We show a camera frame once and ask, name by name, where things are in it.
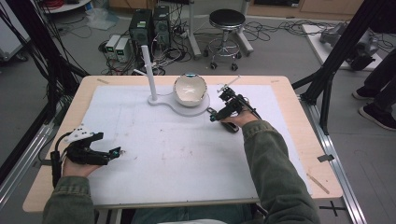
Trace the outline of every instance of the white bowl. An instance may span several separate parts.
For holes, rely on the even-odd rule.
[[[174,95],[184,106],[197,106],[204,99],[206,83],[203,78],[194,73],[186,73],[176,79]]]

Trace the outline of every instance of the person's right hand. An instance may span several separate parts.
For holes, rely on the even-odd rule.
[[[231,122],[242,128],[245,124],[253,120],[258,119],[249,110],[244,108],[238,116],[222,119],[221,122]]]
[[[100,165],[78,164],[70,161],[67,157],[64,159],[63,176],[82,176],[87,177],[93,171],[101,167]]]

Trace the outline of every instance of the black shoe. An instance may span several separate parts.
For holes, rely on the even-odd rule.
[[[374,104],[361,107],[359,113],[384,129],[396,131],[396,120],[393,118],[392,114],[380,110]]]
[[[378,94],[379,91],[368,90],[365,87],[352,92],[353,97],[358,100],[373,100]]]

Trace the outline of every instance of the green sleeve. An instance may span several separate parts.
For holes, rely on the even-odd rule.
[[[264,223],[320,223],[282,135],[264,120],[244,125],[243,134],[251,176],[261,205],[268,211]]]
[[[94,223],[90,184],[80,176],[62,177],[44,207],[43,224]]]

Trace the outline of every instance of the gray floor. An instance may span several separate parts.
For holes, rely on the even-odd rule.
[[[76,10],[72,15],[58,16],[57,21],[77,21],[84,16]],[[196,20],[200,26],[207,18]],[[282,21],[265,18],[248,18],[261,24],[278,26]],[[64,45],[85,70],[93,75],[100,75],[106,69],[106,61],[98,46],[109,39],[111,34],[124,33],[129,20],[119,20],[117,26],[108,31],[91,30],[85,27],[86,21],[73,24],[73,34],[62,37]],[[320,67],[318,58],[304,36],[291,35],[285,31],[267,33],[271,40],[252,41],[255,51],[250,57],[238,60],[239,69],[231,71],[228,60],[221,60],[219,67],[208,67],[209,59],[190,60],[186,63],[173,63],[165,67],[166,75],[181,75],[194,72],[200,75],[253,75],[285,76],[295,82],[317,71]],[[211,38],[196,36],[200,48]],[[394,37],[386,39],[396,44]],[[378,54],[385,57],[380,50]],[[0,67],[0,115],[2,116],[0,141],[2,142],[0,162],[3,163],[10,151],[16,146],[34,118],[46,103],[46,81],[39,75],[32,61],[20,63],[12,61]],[[346,175],[352,185],[367,223],[396,223],[396,132],[386,131],[372,122],[362,118],[357,110],[365,105],[357,101],[351,93],[360,87],[369,72],[352,72],[340,70],[333,81],[332,99],[329,115],[329,132],[332,142],[344,166]],[[296,90],[302,93],[306,87]],[[32,185],[38,169],[32,167],[17,186],[0,211],[0,223],[40,223],[41,214],[28,214],[21,205]],[[333,205],[340,210],[320,209],[322,223],[350,223],[343,201],[333,200]],[[331,202],[318,200],[318,206],[330,207]]]

